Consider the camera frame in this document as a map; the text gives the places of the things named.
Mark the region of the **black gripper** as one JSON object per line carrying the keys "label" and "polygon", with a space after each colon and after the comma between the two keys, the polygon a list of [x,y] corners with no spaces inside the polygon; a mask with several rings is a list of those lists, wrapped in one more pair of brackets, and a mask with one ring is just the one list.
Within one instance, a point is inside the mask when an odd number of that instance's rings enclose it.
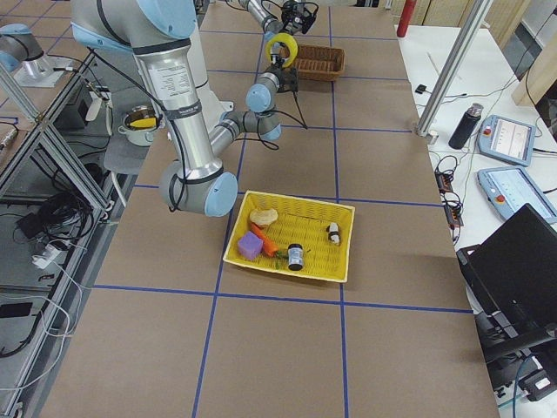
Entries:
{"label": "black gripper", "polygon": [[285,1],[281,6],[282,32],[306,34],[317,19],[318,5],[311,1]]}
{"label": "black gripper", "polygon": [[271,92],[273,93],[296,93],[299,91],[299,76],[296,68],[281,67],[279,55],[271,54]]}

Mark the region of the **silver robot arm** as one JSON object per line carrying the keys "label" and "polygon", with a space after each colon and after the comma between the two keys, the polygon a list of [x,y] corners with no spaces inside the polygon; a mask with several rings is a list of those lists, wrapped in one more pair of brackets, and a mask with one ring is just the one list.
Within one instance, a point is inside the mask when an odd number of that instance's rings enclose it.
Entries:
{"label": "silver robot arm", "polygon": [[251,14],[265,33],[306,34],[315,21],[319,5],[313,1],[225,1],[234,10]]}

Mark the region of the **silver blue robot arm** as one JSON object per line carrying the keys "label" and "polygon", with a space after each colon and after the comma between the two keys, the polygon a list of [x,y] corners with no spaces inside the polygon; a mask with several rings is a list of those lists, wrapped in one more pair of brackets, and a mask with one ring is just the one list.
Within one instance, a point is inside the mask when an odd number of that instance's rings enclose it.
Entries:
{"label": "silver blue robot arm", "polygon": [[280,136],[276,95],[296,80],[294,37],[278,28],[260,1],[244,1],[265,31],[271,64],[246,94],[247,111],[222,111],[205,122],[192,66],[204,65],[193,1],[73,1],[74,38],[90,50],[132,54],[151,102],[168,127],[178,158],[165,170],[159,191],[171,211],[222,217],[235,205],[238,181],[220,154],[243,133],[271,141]]}

